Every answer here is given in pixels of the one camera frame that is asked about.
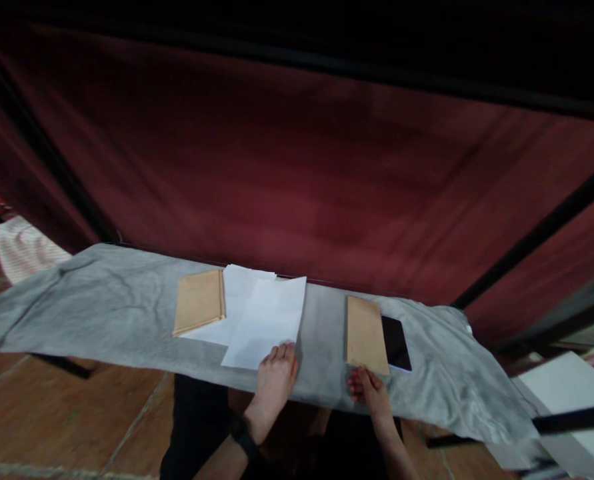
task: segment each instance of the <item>dark red fabric backdrop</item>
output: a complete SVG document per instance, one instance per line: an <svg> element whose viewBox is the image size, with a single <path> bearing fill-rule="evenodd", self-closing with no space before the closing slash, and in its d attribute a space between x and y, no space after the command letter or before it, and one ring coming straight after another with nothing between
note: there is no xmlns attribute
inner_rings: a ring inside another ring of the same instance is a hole
<svg viewBox="0 0 594 480"><path fill-rule="evenodd" d="M99 241L2 110L0 195L52 241L71 253Z"/></svg>
<svg viewBox="0 0 594 480"><path fill-rule="evenodd" d="M594 172L594 122L37 29L0 59L123 239L452 302ZM488 344L594 276L594 206L468 309Z"/></svg>

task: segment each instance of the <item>tablet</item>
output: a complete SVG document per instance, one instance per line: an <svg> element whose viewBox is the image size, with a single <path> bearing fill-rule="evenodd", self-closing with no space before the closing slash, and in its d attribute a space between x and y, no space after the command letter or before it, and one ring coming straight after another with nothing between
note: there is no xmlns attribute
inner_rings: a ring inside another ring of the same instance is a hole
<svg viewBox="0 0 594 480"><path fill-rule="evenodd" d="M396 319L381 316L383 325L383 339L385 340L385 352L388 356L388 364L396 369L412 372L408 346L403 334L403 324Z"/></svg>

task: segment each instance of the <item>paper sheet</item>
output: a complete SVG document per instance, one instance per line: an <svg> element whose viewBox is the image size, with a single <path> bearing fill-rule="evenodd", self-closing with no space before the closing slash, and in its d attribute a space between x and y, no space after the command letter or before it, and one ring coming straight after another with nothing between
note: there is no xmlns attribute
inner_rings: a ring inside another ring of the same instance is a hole
<svg viewBox="0 0 594 480"><path fill-rule="evenodd" d="M305 281L257 280L222 366L257 370L272 347L297 341Z"/></svg>
<svg viewBox="0 0 594 480"><path fill-rule="evenodd" d="M238 265L228 265L223 270L225 294L225 318L196 330L184 333L179 338L203 340L219 345L230 345L230 338L243 316L245 304L252 294L257 279L274 281L277 275L262 270L251 270Z"/></svg>

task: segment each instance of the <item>tiled floor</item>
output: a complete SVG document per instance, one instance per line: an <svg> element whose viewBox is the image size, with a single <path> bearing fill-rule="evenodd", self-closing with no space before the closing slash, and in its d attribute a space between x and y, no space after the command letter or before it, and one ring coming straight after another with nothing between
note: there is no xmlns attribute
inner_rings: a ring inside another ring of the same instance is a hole
<svg viewBox="0 0 594 480"><path fill-rule="evenodd" d="M0 291L8 283L0 272ZM80 361L87 380L0 353L0 478L156 477L172 428L173 376ZM511 479L480 445L430 451L428 425L403 421L423 478Z"/></svg>

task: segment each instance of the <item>gray blanket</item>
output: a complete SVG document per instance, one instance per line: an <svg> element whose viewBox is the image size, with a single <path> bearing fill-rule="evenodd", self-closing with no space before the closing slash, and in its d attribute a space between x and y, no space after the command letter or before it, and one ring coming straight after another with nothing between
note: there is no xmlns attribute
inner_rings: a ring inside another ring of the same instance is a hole
<svg viewBox="0 0 594 480"><path fill-rule="evenodd" d="M221 367L226 347L172 338L177 282L213 266L95 245L0 294L0 351L72 355L190 375L254 391L256 372ZM308 284L292 399L366 413L347 394L345 296L374 300L403 322L412 373L391 372L394 415L463 437L512 443L537 432L462 312Z"/></svg>

